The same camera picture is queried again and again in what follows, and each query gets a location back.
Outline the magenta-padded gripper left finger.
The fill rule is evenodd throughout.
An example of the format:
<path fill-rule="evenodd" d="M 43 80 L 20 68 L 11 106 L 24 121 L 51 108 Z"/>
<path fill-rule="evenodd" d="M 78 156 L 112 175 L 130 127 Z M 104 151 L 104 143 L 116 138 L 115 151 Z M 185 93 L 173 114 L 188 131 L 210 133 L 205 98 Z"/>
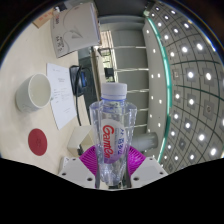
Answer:
<path fill-rule="evenodd" d="M 84 188 L 96 187 L 97 157 L 90 147 L 80 157 L 65 157 L 61 162 L 59 177 Z"/>

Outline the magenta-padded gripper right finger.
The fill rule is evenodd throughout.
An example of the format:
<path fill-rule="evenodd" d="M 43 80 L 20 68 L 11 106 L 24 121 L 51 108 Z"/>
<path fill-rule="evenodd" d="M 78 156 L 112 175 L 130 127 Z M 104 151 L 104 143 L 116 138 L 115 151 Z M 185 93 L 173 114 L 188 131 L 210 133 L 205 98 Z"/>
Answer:
<path fill-rule="evenodd" d="M 128 188 L 140 188 L 167 176 L 167 172 L 154 157 L 146 157 L 131 147 L 127 157 Z"/>

